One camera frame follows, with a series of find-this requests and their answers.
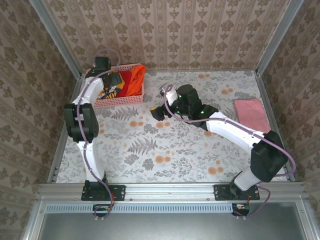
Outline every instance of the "plastic basket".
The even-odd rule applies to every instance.
[[[120,65],[118,66],[118,71],[129,71],[132,67],[141,65],[140,63],[134,64],[127,64],[127,65]],[[139,104],[144,102],[144,84],[142,83],[141,86],[141,95],[136,96],[123,96],[123,97],[115,97],[115,98],[108,98],[108,99],[100,99],[95,101],[94,107],[98,108],[105,108],[105,107],[112,107],[112,106],[119,106],[119,105],[128,105],[128,104]]]

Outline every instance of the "floral tablecloth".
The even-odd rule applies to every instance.
[[[250,156],[222,136],[173,118],[153,119],[150,108],[163,104],[159,87],[164,83],[191,84],[204,104],[236,121],[235,99],[261,100],[252,71],[146,73],[143,103],[95,109],[97,148],[108,181],[228,182],[247,168]],[[80,151],[68,138],[56,182],[83,183],[85,179]]]

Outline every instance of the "orange cloth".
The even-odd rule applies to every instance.
[[[125,96],[141,95],[142,83],[144,82],[145,72],[147,68],[144,65],[138,65],[131,68],[131,80],[128,86],[128,91]]]

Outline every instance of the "wall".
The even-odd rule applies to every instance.
[[[148,69],[254,69],[288,2],[44,1],[82,70],[103,47]]]
[[[304,1],[262,75],[296,179],[320,220],[320,1]]]
[[[0,1],[0,239],[19,239],[47,181],[75,80],[25,0]]]

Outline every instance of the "pink towel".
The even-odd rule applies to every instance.
[[[234,101],[234,106],[239,123],[248,128],[264,133],[268,133],[270,131],[267,116],[259,99],[237,99]]]

